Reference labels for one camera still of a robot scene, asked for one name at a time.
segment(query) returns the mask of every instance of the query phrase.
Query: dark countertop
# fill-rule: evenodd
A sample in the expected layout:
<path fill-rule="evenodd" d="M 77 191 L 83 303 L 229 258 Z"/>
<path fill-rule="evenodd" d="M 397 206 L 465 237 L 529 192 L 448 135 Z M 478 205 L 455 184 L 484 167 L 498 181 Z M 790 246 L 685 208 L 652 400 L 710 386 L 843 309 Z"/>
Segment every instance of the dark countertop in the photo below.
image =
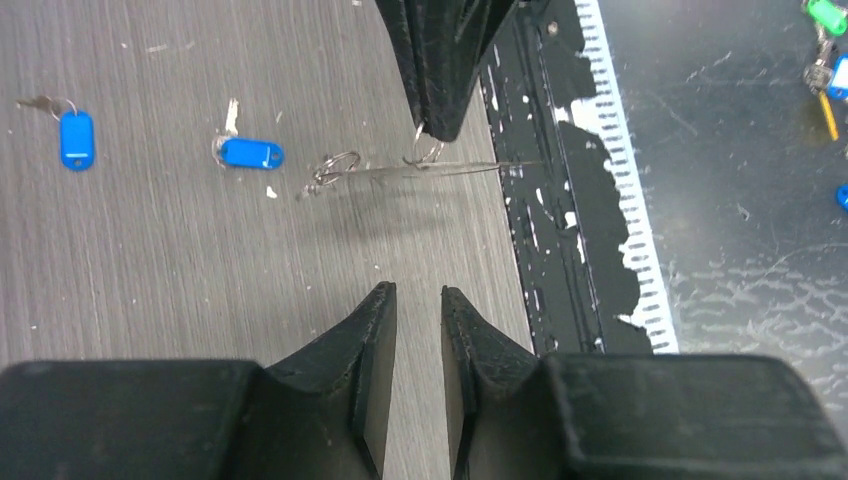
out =
<path fill-rule="evenodd" d="M 775 355 L 848 438 L 848 183 L 797 2 L 601 0 L 684 352 Z"/>

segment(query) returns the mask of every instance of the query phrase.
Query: white paint chip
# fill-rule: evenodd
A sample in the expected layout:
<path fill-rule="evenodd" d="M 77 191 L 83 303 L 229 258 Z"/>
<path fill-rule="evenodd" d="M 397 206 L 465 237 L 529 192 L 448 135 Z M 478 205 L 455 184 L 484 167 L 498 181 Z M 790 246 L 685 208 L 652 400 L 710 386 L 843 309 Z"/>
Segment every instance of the white paint chip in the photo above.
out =
<path fill-rule="evenodd" d="M 168 44 L 163 43 L 162 45 L 156 45 L 155 47 L 147 48 L 147 53 L 156 53 L 156 52 L 161 52 L 161 51 L 167 50 L 167 49 L 168 49 Z"/>
<path fill-rule="evenodd" d="M 577 214 L 574 212 L 565 212 L 565 226 L 572 228 L 577 226 Z"/>
<path fill-rule="evenodd" d="M 238 129 L 236 128 L 236 120 L 238 119 L 238 100 L 235 98 L 230 99 L 230 105 L 227 107 L 227 120 L 224 122 L 224 132 L 227 135 L 238 135 Z"/>

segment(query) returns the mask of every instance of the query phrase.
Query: key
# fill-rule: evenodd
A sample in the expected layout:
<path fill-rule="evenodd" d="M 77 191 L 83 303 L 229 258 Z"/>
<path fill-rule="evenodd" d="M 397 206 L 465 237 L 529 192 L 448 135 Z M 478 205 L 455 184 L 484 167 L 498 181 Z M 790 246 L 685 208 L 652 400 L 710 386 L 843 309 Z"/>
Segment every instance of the key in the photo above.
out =
<path fill-rule="evenodd" d="M 17 103 L 21 107 L 30 107 L 36 110 L 41 110 L 44 113 L 58 117 L 62 113 L 62 105 L 53 101 L 52 98 L 46 95 L 39 95 L 35 98 L 20 99 Z"/>

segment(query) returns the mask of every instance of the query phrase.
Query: key ring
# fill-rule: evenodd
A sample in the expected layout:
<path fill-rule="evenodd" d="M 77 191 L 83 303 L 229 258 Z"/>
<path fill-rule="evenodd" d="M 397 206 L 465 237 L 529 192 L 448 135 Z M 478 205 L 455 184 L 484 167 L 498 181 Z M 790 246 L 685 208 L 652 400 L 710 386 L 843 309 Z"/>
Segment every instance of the key ring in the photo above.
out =
<path fill-rule="evenodd" d="M 337 165 L 341 164 L 342 161 L 348 160 L 350 163 L 344 169 L 333 170 Z M 312 174 L 312 178 L 315 180 L 315 186 L 317 187 L 326 187 L 331 185 L 333 182 L 338 181 L 345 173 L 352 172 L 359 167 L 359 164 L 362 162 L 362 156 L 353 150 L 338 153 L 336 155 L 330 156 L 327 155 L 324 157 L 324 163 L 318 166 L 315 169 L 315 172 Z"/>
<path fill-rule="evenodd" d="M 344 161 L 350 162 L 347 167 L 336 168 Z M 327 155 L 324 157 L 324 162 L 312 172 L 312 183 L 303 187 L 303 190 L 295 196 L 295 200 L 299 201 L 310 195 L 318 195 L 322 189 L 337 182 L 346 174 L 355 171 L 361 162 L 362 156 L 353 150 Z"/>
<path fill-rule="evenodd" d="M 59 115 L 56 113 L 56 109 L 53 108 L 53 105 L 61 104 L 62 102 L 70 105 L 71 111 L 74 112 L 74 116 L 79 115 L 79 110 L 77 110 L 77 106 L 74 105 L 74 102 L 68 100 L 67 98 L 50 98 L 50 115 L 52 115 L 53 118 L 55 118 L 57 122 L 61 122 L 62 119 L 59 118 Z"/>
<path fill-rule="evenodd" d="M 412 154 L 415 155 L 415 147 L 418 146 L 418 142 L 421 141 L 421 136 L 424 134 L 424 124 L 421 123 L 418 125 L 418 129 L 415 131 L 415 138 L 412 140 Z M 417 167 L 423 163 L 436 163 L 436 160 L 442 155 L 442 150 L 445 149 L 445 142 L 439 142 L 430 149 L 423 157 L 417 158 L 415 160 L 407 160 L 406 157 L 401 157 L 401 161 L 409 166 Z"/>

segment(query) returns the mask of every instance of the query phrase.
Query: gray wood grain surface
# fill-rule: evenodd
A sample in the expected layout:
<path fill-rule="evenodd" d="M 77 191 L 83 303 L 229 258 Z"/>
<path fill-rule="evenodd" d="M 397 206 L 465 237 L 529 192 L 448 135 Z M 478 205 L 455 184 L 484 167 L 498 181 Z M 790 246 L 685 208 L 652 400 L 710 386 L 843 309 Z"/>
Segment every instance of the gray wood grain surface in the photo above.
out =
<path fill-rule="evenodd" d="M 399 284 L 386 477 L 448 478 L 439 291 L 529 347 L 496 174 L 367 180 L 295 203 L 309 167 L 408 154 L 414 126 L 376 7 L 351 0 L 0 3 L 0 365 L 33 358 L 274 362 Z M 15 99 L 63 96 L 97 127 L 94 168 Z M 276 172 L 219 168 L 227 102 L 281 142 Z M 472 103 L 446 160 L 493 158 Z M 277 198 L 266 195 L 270 187 Z"/>

